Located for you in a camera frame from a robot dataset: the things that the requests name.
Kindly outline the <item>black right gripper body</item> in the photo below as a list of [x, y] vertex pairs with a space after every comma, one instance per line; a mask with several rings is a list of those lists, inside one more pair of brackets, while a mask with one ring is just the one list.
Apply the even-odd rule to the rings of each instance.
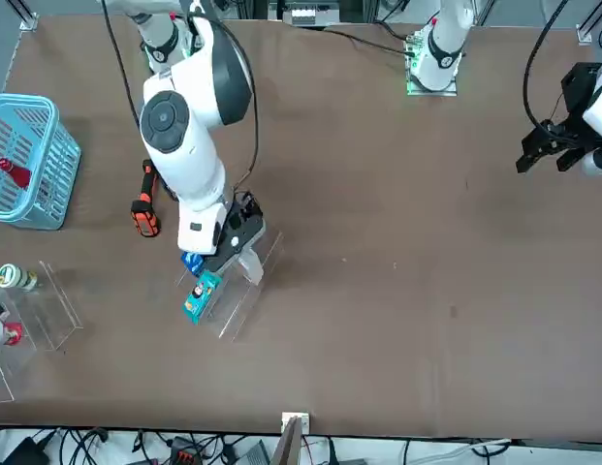
[[227, 216], [222, 233], [219, 234], [214, 255], [204, 257], [203, 269], [222, 273], [239, 254], [264, 233], [266, 223], [262, 209], [233, 207]]

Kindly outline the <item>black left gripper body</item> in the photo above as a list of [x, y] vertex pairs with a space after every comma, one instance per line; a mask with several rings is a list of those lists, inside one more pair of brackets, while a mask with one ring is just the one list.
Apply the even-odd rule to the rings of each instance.
[[583, 117], [598, 76], [602, 62], [577, 62], [561, 80], [563, 98], [568, 112], [563, 121], [565, 127], [577, 125]]

